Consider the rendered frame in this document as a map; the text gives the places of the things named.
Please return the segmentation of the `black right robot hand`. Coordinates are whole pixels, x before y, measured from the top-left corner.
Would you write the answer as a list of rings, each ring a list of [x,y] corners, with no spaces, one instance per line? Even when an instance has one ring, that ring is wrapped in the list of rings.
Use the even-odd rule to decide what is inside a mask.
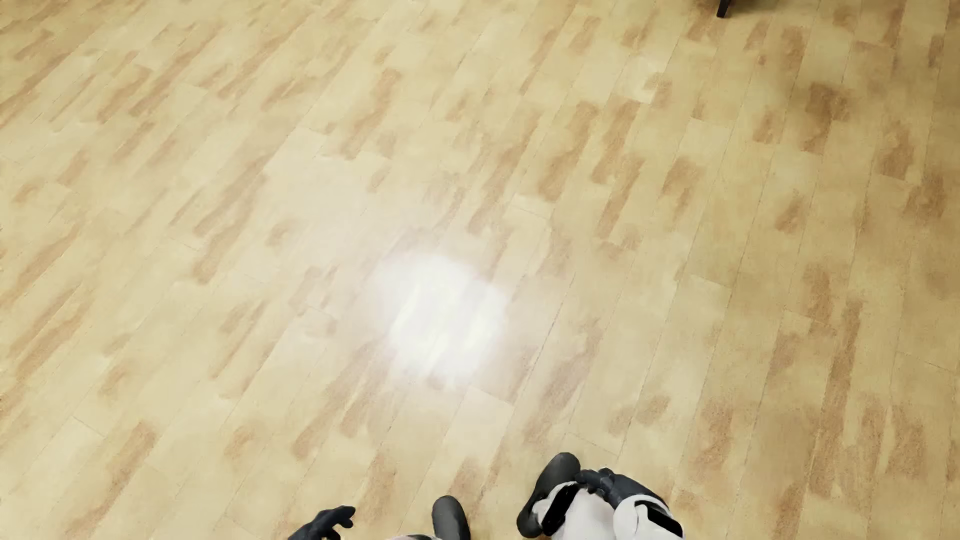
[[[615,510],[628,503],[632,506],[655,505],[668,510],[662,497],[629,476],[608,468],[582,470],[575,474],[574,481],[589,493],[600,495]]]

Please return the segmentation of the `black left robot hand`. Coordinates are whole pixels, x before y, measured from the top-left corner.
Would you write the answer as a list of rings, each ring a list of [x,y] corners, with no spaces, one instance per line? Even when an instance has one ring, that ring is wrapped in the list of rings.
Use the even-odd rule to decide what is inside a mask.
[[[356,508],[349,505],[320,510],[312,521],[302,525],[287,540],[342,540],[337,528],[351,529],[355,511]]]

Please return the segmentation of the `white right robot leg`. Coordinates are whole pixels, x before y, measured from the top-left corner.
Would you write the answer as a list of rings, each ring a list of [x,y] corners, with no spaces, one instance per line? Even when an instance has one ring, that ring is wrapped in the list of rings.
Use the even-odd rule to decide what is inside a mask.
[[[534,502],[532,516],[540,535],[549,540],[616,540],[614,509],[573,481],[559,484]]]

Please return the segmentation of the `black left robot foot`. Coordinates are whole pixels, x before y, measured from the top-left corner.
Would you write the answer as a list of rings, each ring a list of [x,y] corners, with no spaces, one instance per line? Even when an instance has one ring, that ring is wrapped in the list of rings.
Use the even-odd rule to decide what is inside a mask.
[[[436,540],[472,540],[467,515],[456,497],[437,498],[431,508],[431,521]]]

